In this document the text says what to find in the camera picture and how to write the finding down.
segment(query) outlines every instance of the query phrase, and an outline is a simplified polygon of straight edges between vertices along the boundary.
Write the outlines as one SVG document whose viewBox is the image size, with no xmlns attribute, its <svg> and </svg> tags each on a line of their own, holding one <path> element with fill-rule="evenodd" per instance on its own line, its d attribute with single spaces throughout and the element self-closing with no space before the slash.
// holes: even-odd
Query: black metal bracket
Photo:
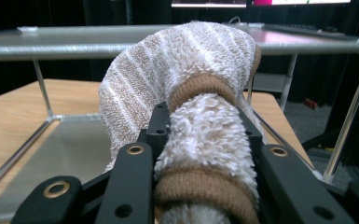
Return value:
<svg viewBox="0 0 359 224">
<path fill-rule="evenodd" d="M 290 148 L 266 145 L 240 111 L 253 151 L 262 223 L 359 223 L 359 182 L 342 192 L 317 180 Z M 165 103 L 147 130 L 122 147 L 112 171 L 84 185 L 56 176 L 37 186 L 12 223 L 153 223 L 153 168 L 169 137 Z"/>
</svg>

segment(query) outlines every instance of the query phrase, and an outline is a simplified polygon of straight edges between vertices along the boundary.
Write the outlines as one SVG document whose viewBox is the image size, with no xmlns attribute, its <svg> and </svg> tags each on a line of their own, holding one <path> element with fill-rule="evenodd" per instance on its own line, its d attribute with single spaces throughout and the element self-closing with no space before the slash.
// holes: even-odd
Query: fuzzy fabric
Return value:
<svg viewBox="0 0 359 224">
<path fill-rule="evenodd" d="M 171 114 L 171 133 L 155 166 L 216 166 L 236 176 L 257 197 L 249 141 L 236 107 L 216 94 L 194 97 Z"/>
<path fill-rule="evenodd" d="M 155 166 L 162 223 L 184 223 L 187 217 L 189 223 L 258 222 L 254 164 L 236 108 L 263 133 L 242 96 L 258 60 L 247 33 L 191 22 L 147 37 L 109 67 L 100 86 L 112 142 L 107 170 L 118 150 L 147 127 L 154 105 L 165 101 L 170 109 L 171 133 Z"/>
<path fill-rule="evenodd" d="M 111 140 L 112 169 L 118 150 L 147 128 L 154 105 L 167 102 L 180 84 L 197 74 L 219 77 L 237 106 L 260 132 L 242 96 L 257 51 L 247 33 L 218 23 L 191 22 L 151 35 L 112 62 L 100 86 L 100 111 Z"/>
<path fill-rule="evenodd" d="M 230 220 L 219 210 L 203 204 L 180 204 L 164 213 L 160 223 L 170 224 L 230 224 Z"/>
</svg>

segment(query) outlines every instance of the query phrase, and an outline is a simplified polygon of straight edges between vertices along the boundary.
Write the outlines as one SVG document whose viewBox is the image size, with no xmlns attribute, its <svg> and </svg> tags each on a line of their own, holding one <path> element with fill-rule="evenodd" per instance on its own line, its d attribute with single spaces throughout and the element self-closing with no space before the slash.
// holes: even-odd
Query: wooden table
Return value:
<svg viewBox="0 0 359 224">
<path fill-rule="evenodd" d="M 51 106 L 56 114 L 99 112 L 97 82 L 46 79 Z M 310 160 L 274 97 L 254 93 L 255 110 L 309 163 Z M 0 166 L 46 119 L 47 113 L 38 83 L 32 83 L 0 96 Z M 24 156 L 0 180 L 0 194 L 15 174 L 47 138 L 55 123 L 39 137 Z M 268 134 L 271 143 L 276 141 Z"/>
</svg>

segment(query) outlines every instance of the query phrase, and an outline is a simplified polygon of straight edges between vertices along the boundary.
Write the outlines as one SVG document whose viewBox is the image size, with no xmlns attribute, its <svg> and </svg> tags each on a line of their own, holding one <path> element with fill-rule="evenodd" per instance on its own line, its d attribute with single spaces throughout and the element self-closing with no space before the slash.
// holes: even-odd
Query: computer screen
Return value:
<svg viewBox="0 0 359 224">
<path fill-rule="evenodd" d="M 172 0 L 172 7 L 246 7 L 247 0 Z"/>
<path fill-rule="evenodd" d="M 276 6 L 276 5 L 307 5 L 307 4 L 341 4 L 350 3 L 351 0 L 253 0 L 253 6 Z"/>
</svg>

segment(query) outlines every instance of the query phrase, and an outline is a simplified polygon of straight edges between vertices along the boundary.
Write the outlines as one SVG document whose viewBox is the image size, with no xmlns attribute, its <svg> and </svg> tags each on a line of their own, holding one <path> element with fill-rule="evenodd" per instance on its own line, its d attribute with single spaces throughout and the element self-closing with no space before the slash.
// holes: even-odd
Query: brown elastic band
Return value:
<svg viewBox="0 0 359 224">
<path fill-rule="evenodd" d="M 216 93 L 235 105 L 235 94 L 231 87 L 220 77 L 200 74 L 190 77 L 171 94 L 169 110 L 172 113 L 184 102 L 202 93 Z"/>
<path fill-rule="evenodd" d="M 191 166 L 164 171 L 155 189 L 155 202 L 162 209 L 176 203 L 209 204 L 240 223 L 258 223 L 253 192 L 216 168 Z"/>
</svg>

